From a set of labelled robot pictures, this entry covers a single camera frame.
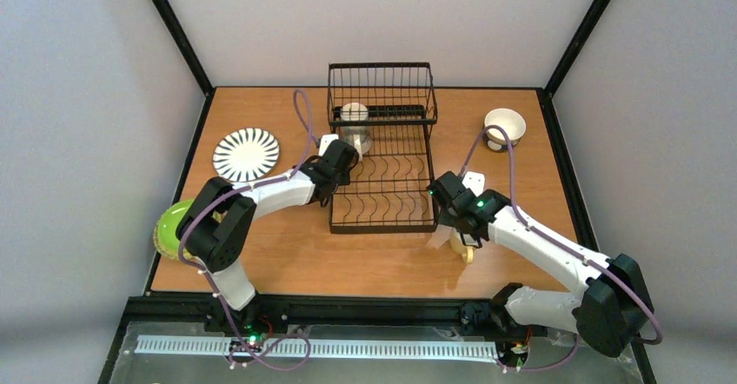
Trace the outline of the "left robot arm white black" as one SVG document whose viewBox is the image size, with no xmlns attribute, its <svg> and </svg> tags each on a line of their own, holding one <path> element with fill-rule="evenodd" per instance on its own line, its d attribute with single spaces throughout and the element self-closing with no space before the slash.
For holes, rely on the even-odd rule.
<svg viewBox="0 0 737 384">
<path fill-rule="evenodd" d="M 252 222 L 291 207 L 326 206 L 338 187 L 349 185 L 359 157 L 354 146 L 328 136 L 317 155 L 280 175 L 241 184 L 209 179 L 175 231 L 181 250 L 194 258 L 188 264 L 203 271 L 229 308 L 246 308 L 257 296 L 240 262 Z"/>
</svg>

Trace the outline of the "white mug coral pattern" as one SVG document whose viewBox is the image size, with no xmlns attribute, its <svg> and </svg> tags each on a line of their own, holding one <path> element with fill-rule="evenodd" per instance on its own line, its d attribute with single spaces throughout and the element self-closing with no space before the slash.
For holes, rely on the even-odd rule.
<svg viewBox="0 0 737 384">
<path fill-rule="evenodd" d="M 341 122 L 363 122 L 369 119 L 369 109 L 362 103 L 352 102 L 344 104 L 340 109 Z M 341 139 L 353 146 L 361 161 L 369 152 L 372 140 L 367 126 L 342 126 Z"/>
</svg>

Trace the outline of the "yellow mug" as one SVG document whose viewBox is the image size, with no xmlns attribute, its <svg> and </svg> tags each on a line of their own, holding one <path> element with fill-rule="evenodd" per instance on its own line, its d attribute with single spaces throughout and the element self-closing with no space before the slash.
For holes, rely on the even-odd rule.
<svg viewBox="0 0 737 384">
<path fill-rule="evenodd" d="M 482 243 L 476 240 L 472 235 L 463 234 L 458 230 L 453 230 L 449 237 L 451 249 L 456 252 L 466 264 L 471 264 L 475 260 L 475 251 L 482 247 Z"/>
</svg>

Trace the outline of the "white bowl dark outside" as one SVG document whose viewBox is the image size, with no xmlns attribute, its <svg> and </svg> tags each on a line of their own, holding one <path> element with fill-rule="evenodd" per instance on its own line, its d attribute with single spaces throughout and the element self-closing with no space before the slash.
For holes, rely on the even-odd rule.
<svg viewBox="0 0 737 384">
<path fill-rule="evenodd" d="M 484 119 L 484 126 L 494 126 L 485 135 L 489 149 L 501 152 L 508 149 L 507 141 L 515 147 L 527 130 L 527 123 L 521 114 L 506 108 L 490 110 Z"/>
</svg>

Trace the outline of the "black wire dish rack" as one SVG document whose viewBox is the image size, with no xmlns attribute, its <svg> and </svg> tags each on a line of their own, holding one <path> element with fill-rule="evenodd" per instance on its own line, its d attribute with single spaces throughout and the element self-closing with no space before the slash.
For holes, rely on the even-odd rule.
<svg viewBox="0 0 737 384">
<path fill-rule="evenodd" d="M 437 207 L 427 187 L 435 179 L 430 137 L 437 123 L 434 75 L 428 62 L 331 63 L 327 80 L 329 128 L 367 126 L 368 153 L 350 172 L 350 184 L 330 203 L 333 234 L 432 232 Z M 363 122 L 341 122 L 340 109 L 368 107 Z"/>
</svg>

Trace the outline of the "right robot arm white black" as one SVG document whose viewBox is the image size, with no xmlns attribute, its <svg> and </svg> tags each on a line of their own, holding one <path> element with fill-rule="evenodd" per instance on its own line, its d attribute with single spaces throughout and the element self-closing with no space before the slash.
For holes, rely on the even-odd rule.
<svg viewBox="0 0 737 384">
<path fill-rule="evenodd" d="M 477 247 L 492 242 L 514 251 L 565 288 L 552 292 L 514 286 L 498 295 L 506 319 L 575 333 L 598 353 L 619 356 L 654 318 L 639 263 L 625 254 L 611 258 L 570 241 L 505 195 L 492 189 L 477 193 L 473 179 L 448 171 L 429 184 L 441 211 L 440 225 Z"/>
</svg>

